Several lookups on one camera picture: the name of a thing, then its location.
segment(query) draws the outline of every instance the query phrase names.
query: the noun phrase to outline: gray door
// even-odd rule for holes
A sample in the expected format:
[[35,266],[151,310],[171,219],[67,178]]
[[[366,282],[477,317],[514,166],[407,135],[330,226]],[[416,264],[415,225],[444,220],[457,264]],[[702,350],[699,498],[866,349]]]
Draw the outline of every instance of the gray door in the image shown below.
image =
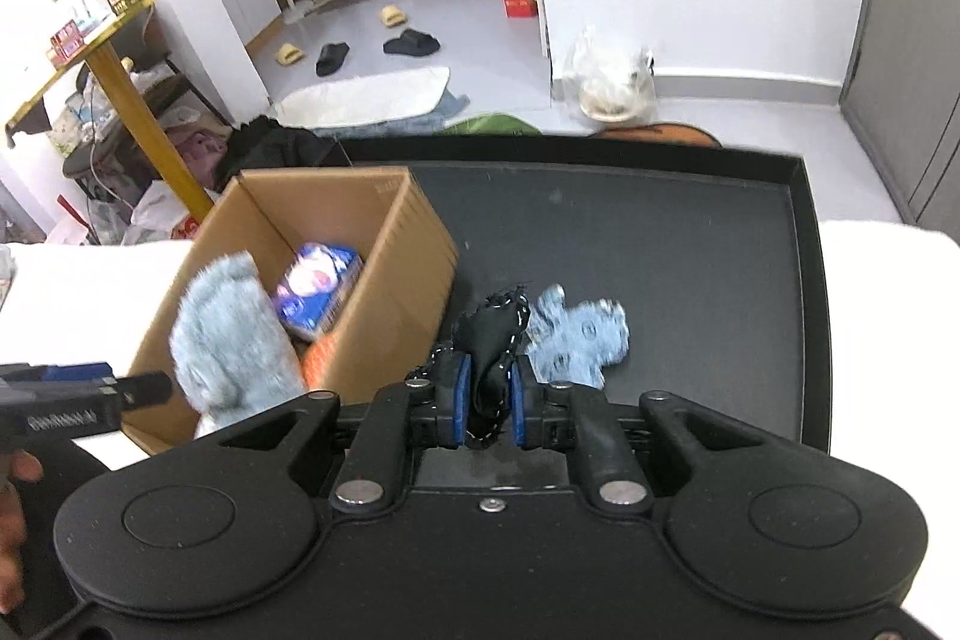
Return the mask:
[[[845,109],[902,200],[942,173],[944,156],[939,172],[931,161],[958,94],[960,0],[870,0]],[[910,206],[915,215],[922,204]]]

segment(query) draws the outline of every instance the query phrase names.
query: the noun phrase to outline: black tray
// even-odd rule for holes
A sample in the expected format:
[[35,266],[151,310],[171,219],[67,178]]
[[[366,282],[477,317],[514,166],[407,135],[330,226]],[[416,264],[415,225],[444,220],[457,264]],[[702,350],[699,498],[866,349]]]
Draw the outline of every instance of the black tray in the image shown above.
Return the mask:
[[668,389],[826,451],[827,290],[803,161],[563,137],[344,141],[410,166],[460,249],[449,321],[491,292],[553,283],[621,301],[630,355],[608,398]]

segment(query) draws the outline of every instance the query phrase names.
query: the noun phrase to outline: human hand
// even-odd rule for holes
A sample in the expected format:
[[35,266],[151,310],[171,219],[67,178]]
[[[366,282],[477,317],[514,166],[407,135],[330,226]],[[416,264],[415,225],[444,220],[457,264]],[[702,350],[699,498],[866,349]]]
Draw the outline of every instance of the human hand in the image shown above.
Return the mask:
[[[37,482],[43,467],[30,453],[17,451],[11,456],[10,477]],[[27,524],[20,506],[20,495],[11,482],[0,488],[0,613],[7,615],[23,602],[23,571],[20,546],[27,540]]]

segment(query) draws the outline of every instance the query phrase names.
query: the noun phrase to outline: snack package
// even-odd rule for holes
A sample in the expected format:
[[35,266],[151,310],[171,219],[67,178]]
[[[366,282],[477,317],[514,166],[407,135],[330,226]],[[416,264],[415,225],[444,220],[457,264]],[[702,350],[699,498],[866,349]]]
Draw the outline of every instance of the snack package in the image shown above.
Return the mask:
[[272,297],[280,323],[308,342],[328,333],[362,268],[349,247],[304,244]]

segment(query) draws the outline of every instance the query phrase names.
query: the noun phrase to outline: gray floor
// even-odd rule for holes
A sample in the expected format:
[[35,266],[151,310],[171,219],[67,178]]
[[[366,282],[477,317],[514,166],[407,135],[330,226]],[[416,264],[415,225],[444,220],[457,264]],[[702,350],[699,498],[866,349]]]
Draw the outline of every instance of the gray floor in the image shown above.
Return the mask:
[[[400,30],[387,30],[378,13],[384,4],[406,12],[410,25],[433,34],[443,47],[428,58],[385,55],[382,43]],[[450,67],[450,91],[466,94],[463,116],[510,112],[545,133],[584,134],[590,130],[550,100],[549,63],[539,51],[536,20],[510,20],[501,0],[357,0],[340,1],[299,23],[288,25],[254,59],[274,100],[320,81],[314,64],[326,42],[344,41],[350,52],[333,79],[414,68]],[[281,67],[274,52],[283,42],[296,44],[307,57]],[[837,107],[759,101],[661,101],[662,121],[698,125],[726,146],[803,156],[820,220],[885,220],[899,223],[866,154]]]

